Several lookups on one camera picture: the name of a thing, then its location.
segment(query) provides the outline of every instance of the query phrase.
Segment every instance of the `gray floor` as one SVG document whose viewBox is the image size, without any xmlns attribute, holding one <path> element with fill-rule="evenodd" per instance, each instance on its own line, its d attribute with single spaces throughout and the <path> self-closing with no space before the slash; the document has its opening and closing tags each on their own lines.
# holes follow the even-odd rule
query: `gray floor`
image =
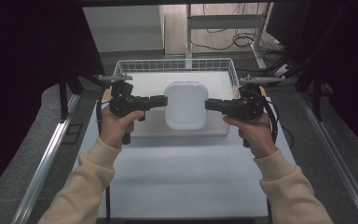
<svg viewBox="0 0 358 224">
<path fill-rule="evenodd" d="M 234 60 L 236 68 L 256 70 L 253 54 L 244 52 L 213 52 L 196 54 L 197 58 L 228 57 Z M 183 55 L 162 55 L 155 52 L 140 52 L 139 54 L 120 53 L 102 54 L 106 74 L 111 74 L 118 60 L 125 59 L 160 59 L 183 58 Z M 248 74 L 258 75 L 257 72 L 238 71 L 239 77 Z M 296 163 L 310 179 L 317 198 L 325 205 L 335 223 L 358 223 L 358 209 L 351 195 L 342 183 L 336 167 L 331 162 L 327 150 L 317 134 L 314 126 L 301 103 L 295 89 L 297 77 L 291 77 L 286 82 L 267 88 L 268 96 L 279 107 L 281 125 L 290 131 L 285 132 Z M 79 138 L 74 140 L 72 135 L 66 135 L 58 151 L 55 162 L 51 167 L 45 186 L 29 219 L 29 223 L 36 221 L 43 214 L 57 190 L 59 190 L 76 159 L 78 147 L 90 120 L 92 106 L 100 91 L 94 84 L 82 79 L 85 88 L 77 105 L 76 115 L 72 124 L 81 125 Z M 60 102 L 58 87 L 54 86 L 43 94 L 42 106 L 33 127 L 24 139 L 16 157 L 8 166 L 0 179 L 0 223 L 9 223 L 19 207 L 21 199 L 33 177 L 34 171 L 48 146 L 59 120 Z M 355 179 L 358 181 L 358 138 L 340 119 L 335 110 L 328 103 L 328 97 L 322 99 L 322 117 L 324 126 L 330 133 L 340 154 L 347 163 Z M 265 219 L 256 223 L 266 223 Z"/>
</svg>

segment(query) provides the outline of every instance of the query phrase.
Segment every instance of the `person's right hand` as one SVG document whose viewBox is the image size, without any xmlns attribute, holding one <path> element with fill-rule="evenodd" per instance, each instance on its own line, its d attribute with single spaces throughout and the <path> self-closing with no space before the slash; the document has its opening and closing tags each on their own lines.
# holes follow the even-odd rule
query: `person's right hand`
<svg viewBox="0 0 358 224">
<path fill-rule="evenodd" d="M 272 141 L 268 114 L 264 113 L 260 118 L 247 122 L 224 116 L 223 121 L 239 128 L 239 136 L 249 142 L 256 159 L 270 156 L 278 150 Z"/>
</svg>

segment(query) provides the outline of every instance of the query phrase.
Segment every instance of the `aluminum rail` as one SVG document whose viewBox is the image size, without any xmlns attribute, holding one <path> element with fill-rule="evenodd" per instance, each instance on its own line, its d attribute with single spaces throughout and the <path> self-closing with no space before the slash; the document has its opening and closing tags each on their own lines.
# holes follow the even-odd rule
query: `aluminum rail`
<svg viewBox="0 0 358 224">
<path fill-rule="evenodd" d="M 31 180 L 30 185 L 28 186 L 27 191 L 22 198 L 20 206 L 16 212 L 16 215 L 13 217 L 11 223 L 12 224 L 22 224 L 28 221 L 29 216 L 34 208 L 34 204 L 37 200 L 37 197 L 42 189 L 45 180 L 48 176 L 48 172 L 52 163 L 54 162 L 54 158 L 57 154 L 58 148 L 60 147 L 63 136 L 65 135 L 65 131 L 67 130 L 71 118 L 73 116 L 73 112 L 75 111 L 75 107 L 77 105 L 79 96 L 72 95 L 71 99 L 68 103 L 68 118 L 63 122 L 57 125 L 54 134 L 52 135 L 50 142 L 48 143 L 48 147 L 46 148 L 45 154 L 40 161 L 36 172 L 34 173 L 34 177 Z"/>
<path fill-rule="evenodd" d="M 342 159 L 339 150 L 334 144 L 332 138 L 330 137 L 328 131 L 325 129 L 324 124 L 319 121 L 316 116 L 313 114 L 311 109 L 311 102 L 308 98 L 308 95 L 305 92 L 301 92 L 299 94 L 301 102 L 304 108 L 307 111 L 308 116 L 310 117 L 310 121 L 312 122 L 316 132 L 319 134 L 319 137 L 323 141 L 325 148 L 327 149 L 327 153 L 330 157 L 330 160 L 336 166 L 339 176 L 342 179 L 345 187 L 347 188 L 349 194 L 352 197 L 357 209 L 358 209 L 358 183 L 354 176 L 352 175 L 349 167 Z"/>
</svg>

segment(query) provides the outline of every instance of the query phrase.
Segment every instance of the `white platform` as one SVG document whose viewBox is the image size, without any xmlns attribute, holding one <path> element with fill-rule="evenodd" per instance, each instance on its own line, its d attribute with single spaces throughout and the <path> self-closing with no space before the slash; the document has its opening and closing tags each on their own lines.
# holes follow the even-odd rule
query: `white platform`
<svg viewBox="0 0 358 224">
<path fill-rule="evenodd" d="M 150 85 L 149 74 L 131 75 L 136 80 L 136 83 L 132 82 L 132 93 L 140 96 L 163 94 L 165 87 L 176 81 L 169 75 L 159 74 L 154 77 L 158 78 L 158 82 Z M 211 78 L 210 72 L 200 75 L 205 76 L 203 78 L 194 74 L 182 75 L 182 79 L 177 81 L 202 83 L 207 87 L 210 98 L 232 98 L 227 72 L 217 76 L 217 79 Z M 220 92 L 222 85 L 228 95 Z M 219 117 L 213 118 L 214 121 L 226 125 L 221 114 L 216 113 Z M 155 118 L 150 114 L 150 111 L 146 112 L 146 121 L 135 122 L 136 130 L 154 132 L 153 129 L 160 128 L 159 122 L 165 123 L 163 114 Z M 142 128 L 141 125 L 150 120 L 153 122 Z M 190 130 L 183 131 L 189 132 L 187 134 L 174 133 L 159 137 L 137 137 L 132 134 L 131 144 L 123 147 L 115 161 L 116 175 L 110 187 L 111 217 L 177 219 L 267 216 L 267 198 L 259 187 L 261 173 L 253 162 L 254 156 L 249 148 L 242 146 L 238 129 L 229 127 L 226 134 L 220 135 L 211 133 L 213 128 L 208 129 L 211 130 L 199 134 Z M 80 151 L 92 147 L 98 135 L 97 130 L 93 114 Z M 295 163 L 280 125 L 277 147 L 289 162 Z M 105 217 L 104 196 L 99 217 Z"/>
</svg>

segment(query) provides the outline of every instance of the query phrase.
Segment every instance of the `wire basket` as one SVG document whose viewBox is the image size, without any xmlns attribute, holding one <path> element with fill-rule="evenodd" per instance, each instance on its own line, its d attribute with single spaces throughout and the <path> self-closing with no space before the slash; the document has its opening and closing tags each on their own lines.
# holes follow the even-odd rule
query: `wire basket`
<svg viewBox="0 0 358 224">
<path fill-rule="evenodd" d="M 239 81 L 231 59 L 174 59 L 119 61 L 113 76 L 128 73 L 227 71 L 234 97 L 239 98 Z"/>
</svg>

